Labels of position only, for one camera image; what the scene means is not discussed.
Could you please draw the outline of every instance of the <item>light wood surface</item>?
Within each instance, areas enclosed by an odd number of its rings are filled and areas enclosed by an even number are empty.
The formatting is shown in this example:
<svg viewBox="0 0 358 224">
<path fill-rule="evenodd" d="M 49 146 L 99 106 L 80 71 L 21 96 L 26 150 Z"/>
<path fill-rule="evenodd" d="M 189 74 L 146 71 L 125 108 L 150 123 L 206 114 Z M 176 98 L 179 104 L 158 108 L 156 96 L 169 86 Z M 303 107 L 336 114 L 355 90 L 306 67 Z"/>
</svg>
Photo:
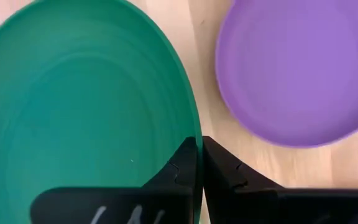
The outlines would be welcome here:
<svg viewBox="0 0 358 224">
<path fill-rule="evenodd" d="M 190 79 L 203 134 L 286 187 L 358 188 L 358 133 L 316 149 L 273 146 L 231 116 L 214 76 L 214 49 L 230 0 L 130 0 L 164 31 Z M 29 0 L 0 0 L 0 24 Z M 203 220 L 207 220 L 203 210 Z"/>
</svg>

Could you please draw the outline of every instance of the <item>green plate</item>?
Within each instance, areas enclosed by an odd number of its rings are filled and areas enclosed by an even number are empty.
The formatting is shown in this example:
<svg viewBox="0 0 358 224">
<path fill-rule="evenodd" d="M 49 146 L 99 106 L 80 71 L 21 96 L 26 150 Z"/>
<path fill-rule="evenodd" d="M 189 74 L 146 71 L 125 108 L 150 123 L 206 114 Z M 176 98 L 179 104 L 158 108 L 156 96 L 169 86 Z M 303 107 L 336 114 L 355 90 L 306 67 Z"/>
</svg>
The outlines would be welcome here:
<svg viewBox="0 0 358 224">
<path fill-rule="evenodd" d="M 37 1 L 0 27 L 0 224 L 54 187 L 141 186 L 187 136 L 186 73 L 132 4 Z"/>
</svg>

